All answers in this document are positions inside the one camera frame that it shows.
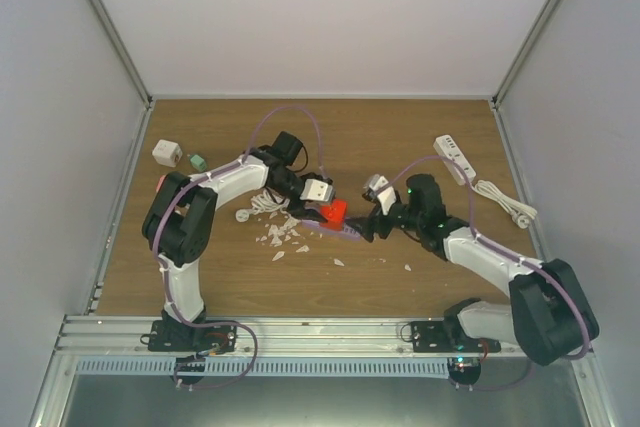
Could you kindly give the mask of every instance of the wooden surface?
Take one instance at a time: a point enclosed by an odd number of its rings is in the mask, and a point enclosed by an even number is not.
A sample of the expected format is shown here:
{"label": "wooden surface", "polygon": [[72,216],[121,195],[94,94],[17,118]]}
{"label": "wooden surface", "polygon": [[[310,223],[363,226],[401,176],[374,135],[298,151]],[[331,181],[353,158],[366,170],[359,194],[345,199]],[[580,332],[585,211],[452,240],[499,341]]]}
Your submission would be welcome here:
{"label": "wooden surface", "polygon": [[[161,175],[151,151],[159,139],[178,142],[185,154],[199,153],[209,168],[236,158],[251,132],[276,106],[293,103],[254,100],[159,101],[152,115],[139,163],[113,246],[100,300],[100,314],[158,315],[163,292],[158,265],[140,233]],[[480,101],[305,101],[317,117],[324,141],[324,164],[349,214],[366,214],[371,204],[361,198],[362,185],[374,173],[394,177],[411,161],[433,154],[435,137],[451,134],[474,166],[478,178],[491,180],[514,195],[502,143],[486,102]],[[301,138],[309,149],[309,168],[317,171],[315,134],[309,119],[288,110],[276,114],[258,135],[270,143],[280,130]],[[188,159],[177,167],[193,173]],[[468,218],[463,187],[440,162],[426,162],[411,173],[436,176],[447,208]],[[397,185],[403,193],[404,180]],[[504,301],[502,294],[468,270],[445,263],[400,232],[369,244],[298,228],[310,251],[300,245],[262,245],[265,224],[282,225],[279,215],[235,220],[251,195],[230,202],[216,213],[211,242],[200,263],[200,286],[209,313],[282,316],[439,316],[445,308],[471,296]],[[476,223],[486,235],[531,255],[525,231],[495,203],[476,196]],[[277,251],[285,256],[272,262]],[[339,259],[345,265],[334,264]]]}

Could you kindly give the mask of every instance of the white cord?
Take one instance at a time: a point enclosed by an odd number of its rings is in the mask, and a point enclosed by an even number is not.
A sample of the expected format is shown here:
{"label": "white cord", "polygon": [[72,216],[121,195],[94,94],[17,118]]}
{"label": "white cord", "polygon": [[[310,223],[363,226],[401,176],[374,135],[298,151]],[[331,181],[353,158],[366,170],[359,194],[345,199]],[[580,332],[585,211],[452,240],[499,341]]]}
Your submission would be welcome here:
{"label": "white cord", "polygon": [[284,209],[289,205],[289,200],[282,202],[282,198],[276,194],[273,194],[273,198],[277,201],[274,202],[267,190],[263,190],[262,193],[251,197],[251,208],[240,209],[236,212],[236,220],[238,222],[246,222],[251,215],[262,214],[264,212],[276,212],[280,211],[284,213]]}
{"label": "white cord", "polygon": [[472,188],[476,193],[483,197],[497,202],[521,229],[529,227],[531,221],[538,215],[538,211],[533,207],[523,204],[522,202],[518,202],[517,200],[503,194],[493,182],[479,180],[476,182],[476,185],[472,186]]}

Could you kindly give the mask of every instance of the power strip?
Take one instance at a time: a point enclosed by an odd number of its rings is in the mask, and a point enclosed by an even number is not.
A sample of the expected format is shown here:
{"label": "power strip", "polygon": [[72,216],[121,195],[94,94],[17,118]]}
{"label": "power strip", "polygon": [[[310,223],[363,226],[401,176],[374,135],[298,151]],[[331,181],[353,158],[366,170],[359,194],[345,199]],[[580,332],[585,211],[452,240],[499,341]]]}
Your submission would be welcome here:
{"label": "power strip", "polygon": [[[473,167],[471,167],[471,164],[460,150],[460,147],[458,147],[450,135],[441,135],[438,137],[433,147],[436,149],[436,152],[438,152],[438,155],[451,159],[458,164],[462,170],[464,170],[464,173],[467,174],[473,191],[498,203],[498,205],[511,216],[511,219],[518,227],[526,229],[531,224],[531,221],[536,218],[538,215],[536,209],[503,194],[492,182],[479,180],[476,185],[473,185],[473,180],[476,178],[476,171],[473,170]],[[449,169],[449,172],[451,172],[456,183],[458,185],[464,185],[465,179],[458,169],[451,165],[450,162],[445,162],[445,165],[447,169]]]}
{"label": "power strip", "polygon": [[[436,141],[433,143],[433,147],[436,149],[436,152],[438,152],[438,155],[451,159],[458,164],[462,170],[464,170],[464,173],[467,174],[469,182],[473,182],[473,179],[476,178],[476,171],[473,170],[473,167],[471,167],[471,164],[460,150],[460,147],[458,147],[458,144],[453,141],[453,138],[451,138],[450,135],[441,135],[440,137],[437,137]],[[458,169],[449,162],[445,162],[445,165],[447,166],[447,169],[449,169],[449,172],[451,172],[456,183],[458,185],[464,185],[465,179],[462,174],[458,172]]]}

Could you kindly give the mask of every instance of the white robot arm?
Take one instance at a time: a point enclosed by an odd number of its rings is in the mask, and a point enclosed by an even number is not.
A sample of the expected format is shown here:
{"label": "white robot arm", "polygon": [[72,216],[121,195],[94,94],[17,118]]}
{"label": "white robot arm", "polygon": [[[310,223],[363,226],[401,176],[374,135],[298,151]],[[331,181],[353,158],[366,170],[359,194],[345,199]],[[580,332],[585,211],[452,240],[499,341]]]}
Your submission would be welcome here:
{"label": "white robot arm", "polygon": [[444,324],[454,350],[465,339],[493,339],[520,345],[531,360],[548,365],[585,345],[586,336],[598,336],[598,323],[569,264],[523,256],[448,215],[431,175],[409,177],[407,188],[409,202],[403,204],[388,181],[374,175],[364,194],[374,209],[348,225],[369,242],[374,234],[386,239],[393,229],[412,232],[424,249],[488,280],[511,301],[468,299],[447,309]]}
{"label": "white robot arm", "polygon": [[[289,169],[301,147],[296,137],[281,132],[273,145],[253,149],[249,155],[217,169],[190,177],[172,172],[164,178],[142,227],[152,251],[157,243],[165,288],[171,293],[171,298],[165,297],[163,320],[149,336],[149,350],[203,351],[215,340],[205,340],[215,332],[184,325],[174,306],[188,322],[202,323],[206,318],[198,266],[220,207],[240,195],[266,187],[289,199],[287,211],[292,216],[326,221],[317,210],[307,209],[306,203],[330,203],[334,197],[331,180],[314,173],[298,176]],[[185,207],[186,213],[171,212],[163,222],[167,210],[176,205],[174,199],[185,187],[189,190],[177,206]]]}

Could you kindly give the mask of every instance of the white electrical socket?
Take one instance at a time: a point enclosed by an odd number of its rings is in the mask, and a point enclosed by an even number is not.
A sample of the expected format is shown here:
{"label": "white electrical socket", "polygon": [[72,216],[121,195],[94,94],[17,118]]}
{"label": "white electrical socket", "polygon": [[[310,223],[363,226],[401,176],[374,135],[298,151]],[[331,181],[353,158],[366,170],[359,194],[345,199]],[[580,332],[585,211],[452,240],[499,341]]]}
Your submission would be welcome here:
{"label": "white electrical socket", "polygon": [[[471,167],[471,164],[460,150],[460,147],[458,147],[458,144],[453,141],[450,135],[437,137],[433,143],[433,147],[436,149],[436,152],[438,152],[438,155],[451,159],[458,164],[469,178],[469,182],[473,182],[473,179],[476,178],[476,171],[473,170],[473,167]],[[449,172],[451,172],[456,183],[458,185],[464,185],[464,177],[458,172],[458,169],[449,162],[445,162],[444,164],[447,166],[447,169],[449,169]]]}

